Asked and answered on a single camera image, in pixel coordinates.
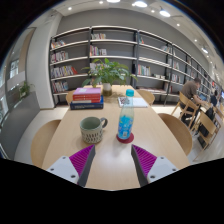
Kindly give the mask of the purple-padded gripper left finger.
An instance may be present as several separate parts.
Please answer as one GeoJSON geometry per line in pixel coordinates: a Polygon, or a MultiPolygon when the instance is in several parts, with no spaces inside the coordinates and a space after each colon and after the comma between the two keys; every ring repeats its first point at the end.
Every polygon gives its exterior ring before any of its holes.
{"type": "Polygon", "coordinates": [[[95,156],[95,145],[81,149],[70,157],[62,156],[47,171],[81,187],[86,185],[92,161],[95,156]]]}

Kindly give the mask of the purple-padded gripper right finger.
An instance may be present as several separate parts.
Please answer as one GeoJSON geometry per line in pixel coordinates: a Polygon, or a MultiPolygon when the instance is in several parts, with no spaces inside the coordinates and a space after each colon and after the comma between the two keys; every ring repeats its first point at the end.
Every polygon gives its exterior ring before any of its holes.
{"type": "Polygon", "coordinates": [[[131,146],[131,155],[141,187],[177,171],[165,156],[157,157],[139,146],[131,146]]]}

